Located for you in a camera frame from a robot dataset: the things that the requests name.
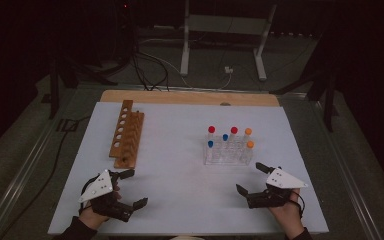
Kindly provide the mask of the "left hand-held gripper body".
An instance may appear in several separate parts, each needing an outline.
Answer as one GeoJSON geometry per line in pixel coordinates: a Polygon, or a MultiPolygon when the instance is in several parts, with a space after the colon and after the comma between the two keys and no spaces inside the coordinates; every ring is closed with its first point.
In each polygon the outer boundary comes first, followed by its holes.
{"type": "Polygon", "coordinates": [[[120,180],[117,177],[118,173],[105,169],[98,176],[89,179],[78,200],[79,212],[82,212],[89,203],[95,213],[127,222],[133,213],[133,208],[119,202],[115,196],[115,186],[120,180]]]}

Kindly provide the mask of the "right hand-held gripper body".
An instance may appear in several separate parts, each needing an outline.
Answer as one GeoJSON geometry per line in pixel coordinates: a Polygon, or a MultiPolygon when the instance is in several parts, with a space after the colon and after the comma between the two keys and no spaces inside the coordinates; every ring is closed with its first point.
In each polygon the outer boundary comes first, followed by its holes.
{"type": "Polygon", "coordinates": [[[307,187],[305,182],[281,168],[274,168],[273,172],[267,175],[266,189],[259,193],[249,193],[245,197],[250,208],[283,206],[289,200],[293,189],[307,187]]]}

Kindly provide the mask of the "black stand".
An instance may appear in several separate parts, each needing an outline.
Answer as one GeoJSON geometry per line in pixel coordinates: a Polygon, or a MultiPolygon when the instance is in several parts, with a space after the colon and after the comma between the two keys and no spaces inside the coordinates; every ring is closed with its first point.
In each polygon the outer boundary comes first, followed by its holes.
{"type": "Polygon", "coordinates": [[[53,119],[60,108],[59,81],[62,80],[68,88],[76,88],[79,84],[75,73],[85,74],[90,79],[107,86],[115,86],[116,83],[105,79],[98,73],[93,72],[86,66],[78,63],[71,57],[58,51],[49,52],[49,77],[50,93],[45,95],[43,101],[50,104],[49,118],[53,119]]]}
{"type": "Polygon", "coordinates": [[[298,80],[271,90],[271,94],[284,95],[309,82],[312,83],[306,93],[309,101],[319,101],[324,97],[323,122],[332,132],[333,101],[336,85],[336,76],[340,69],[339,58],[343,50],[342,44],[333,36],[323,34],[312,52],[298,80]]]}

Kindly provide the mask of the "white metal stand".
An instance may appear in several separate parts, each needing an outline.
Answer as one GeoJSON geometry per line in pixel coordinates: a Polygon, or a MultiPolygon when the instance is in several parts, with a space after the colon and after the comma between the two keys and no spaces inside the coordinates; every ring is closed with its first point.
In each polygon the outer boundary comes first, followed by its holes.
{"type": "Polygon", "coordinates": [[[180,64],[180,75],[186,77],[189,71],[190,39],[191,31],[205,33],[233,33],[259,35],[260,43],[253,49],[255,67],[260,81],[265,81],[268,75],[263,63],[263,50],[265,48],[277,4],[269,5],[268,13],[263,18],[246,18],[233,16],[199,15],[190,13],[190,0],[184,0],[184,30],[183,50],[180,64]]]}

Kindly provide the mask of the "clear plastic test tube rack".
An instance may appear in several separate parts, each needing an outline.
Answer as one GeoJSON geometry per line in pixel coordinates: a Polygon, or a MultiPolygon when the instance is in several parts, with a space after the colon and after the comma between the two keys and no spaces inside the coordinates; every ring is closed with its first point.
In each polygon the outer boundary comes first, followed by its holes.
{"type": "Polygon", "coordinates": [[[244,150],[247,142],[244,137],[236,136],[234,142],[229,141],[226,148],[222,148],[222,136],[214,136],[214,146],[212,150],[212,158],[207,158],[207,138],[204,141],[203,147],[203,160],[206,165],[233,165],[245,166],[248,165],[244,162],[244,150]]]}

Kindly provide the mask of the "white table mat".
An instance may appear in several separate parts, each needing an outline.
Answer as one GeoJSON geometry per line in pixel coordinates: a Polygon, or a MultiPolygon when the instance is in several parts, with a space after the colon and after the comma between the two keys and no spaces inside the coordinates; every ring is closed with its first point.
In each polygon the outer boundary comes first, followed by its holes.
{"type": "Polygon", "coordinates": [[[279,232],[266,209],[251,209],[236,190],[265,187],[261,162],[298,179],[310,177],[281,107],[136,103],[145,116],[133,177],[120,181],[124,202],[146,198],[128,222],[112,219],[99,230],[107,236],[257,235],[279,232]],[[251,129],[255,143],[247,166],[207,165],[209,126],[226,133],[251,129]]]}

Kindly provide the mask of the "wooden test tube rack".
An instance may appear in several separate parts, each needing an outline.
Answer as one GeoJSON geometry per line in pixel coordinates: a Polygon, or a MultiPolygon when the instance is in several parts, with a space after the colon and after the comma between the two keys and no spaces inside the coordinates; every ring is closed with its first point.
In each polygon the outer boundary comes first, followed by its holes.
{"type": "Polygon", "coordinates": [[[135,168],[144,118],[143,112],[133,109],[132,100],[123,101],[109,152],[115,168],[135,168]]]}

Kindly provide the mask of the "person's left hand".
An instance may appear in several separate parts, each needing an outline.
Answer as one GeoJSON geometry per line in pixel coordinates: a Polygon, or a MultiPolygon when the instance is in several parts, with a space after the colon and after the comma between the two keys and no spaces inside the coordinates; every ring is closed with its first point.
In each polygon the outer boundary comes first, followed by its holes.
{"type": "Polygon", "coordinates": [[[79,220],[90,229],[98,230],[103,223],[109,220],[109,217],[95,213],[88,205],[80,213],[79,220]]]}

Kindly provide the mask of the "person's right hand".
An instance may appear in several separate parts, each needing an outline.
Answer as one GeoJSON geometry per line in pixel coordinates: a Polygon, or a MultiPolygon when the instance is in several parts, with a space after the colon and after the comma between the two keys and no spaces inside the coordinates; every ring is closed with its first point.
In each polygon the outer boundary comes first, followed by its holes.
{"type": "Polygon", "coordinates": [[[269,209],[289,240],[293,240],[304,231],[298,204],[299,193],[299,189],[293,189],[289,200],[283,206],[269,209]]]}

